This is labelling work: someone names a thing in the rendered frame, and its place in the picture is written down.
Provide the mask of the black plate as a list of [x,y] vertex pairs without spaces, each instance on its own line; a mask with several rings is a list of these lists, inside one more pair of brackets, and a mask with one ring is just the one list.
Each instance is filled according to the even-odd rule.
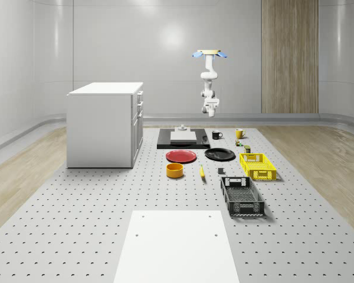
[[224,148],[210,148],[205,151],[205,156],[219,162],[231,161],[236,157],[233,151]]

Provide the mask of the black stove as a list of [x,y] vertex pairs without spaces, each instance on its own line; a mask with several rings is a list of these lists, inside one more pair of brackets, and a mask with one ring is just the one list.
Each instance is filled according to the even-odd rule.
[[174,129],[160,129],[157,149],[209,149],[210,143],[205,129],[183,125]]

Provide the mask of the red plate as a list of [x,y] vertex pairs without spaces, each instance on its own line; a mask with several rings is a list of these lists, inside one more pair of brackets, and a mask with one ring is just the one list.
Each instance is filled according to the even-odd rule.
[[172,163],[190,163],[196,160],[196,154],[190,150],[172,150],[167,152],[166,158]]

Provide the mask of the yellow bowl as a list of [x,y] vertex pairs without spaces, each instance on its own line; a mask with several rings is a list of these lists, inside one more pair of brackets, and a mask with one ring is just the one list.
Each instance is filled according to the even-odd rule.
[[166,166],[166,175],[169,178],[177,179],[183,176],[183,165],[180,163],[170,163]]

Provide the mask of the yellow basket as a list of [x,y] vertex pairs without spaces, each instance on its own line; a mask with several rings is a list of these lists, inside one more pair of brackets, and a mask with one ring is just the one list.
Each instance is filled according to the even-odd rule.
[[263,153],[241,153],[240,164],[253,180],[276,180],[276,168]]

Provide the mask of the dark grey basket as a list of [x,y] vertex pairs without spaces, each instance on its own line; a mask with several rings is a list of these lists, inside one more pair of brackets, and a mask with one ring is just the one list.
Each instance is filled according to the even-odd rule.
[[221,189],[231,215],[264,214],[264,199],[250,177],[222,177]]

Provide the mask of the white cabinet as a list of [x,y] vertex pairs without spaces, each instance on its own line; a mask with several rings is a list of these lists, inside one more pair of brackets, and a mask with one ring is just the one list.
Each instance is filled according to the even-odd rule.
[[142,145],[142,82],[91,83],[67,94],[67,167],[132,168]]

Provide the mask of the white board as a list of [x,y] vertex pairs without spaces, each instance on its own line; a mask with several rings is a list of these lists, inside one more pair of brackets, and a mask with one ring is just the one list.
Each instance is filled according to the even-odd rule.
[[114,283],[239,283],[218,210],[135,210]]

